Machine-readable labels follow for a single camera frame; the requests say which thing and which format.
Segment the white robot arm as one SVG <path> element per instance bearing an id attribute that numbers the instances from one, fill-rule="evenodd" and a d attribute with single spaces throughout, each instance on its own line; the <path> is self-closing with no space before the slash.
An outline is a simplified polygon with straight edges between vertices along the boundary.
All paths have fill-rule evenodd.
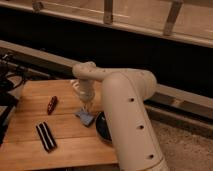
<path id="1" fill-rule="evenodd" d="M 72 68 L 82 102 L 94 98 L 101 83 L 101 102 L 122 171 L 170 171 L 146 112 L 144 101 L 156 91 L 155 76 L 141 69 L 99 68 L 93 62 Z"/>

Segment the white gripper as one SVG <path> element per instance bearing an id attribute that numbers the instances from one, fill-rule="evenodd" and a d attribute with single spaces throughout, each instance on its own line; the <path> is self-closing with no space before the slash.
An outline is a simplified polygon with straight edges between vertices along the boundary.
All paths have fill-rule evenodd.
<path id="1" fill-rule="evenodd" d="M 79 98 L 83 101 L 86 102 L 83 105 L 83 109 L 86 112 L 90 112 L 91 108 L 92 108 L 92 103 L 89 101 L 92 101 L 94 96 L 95 96 L 95 92 L 94 92 L 94 82 L 91 80 L 79 80 Z"/>

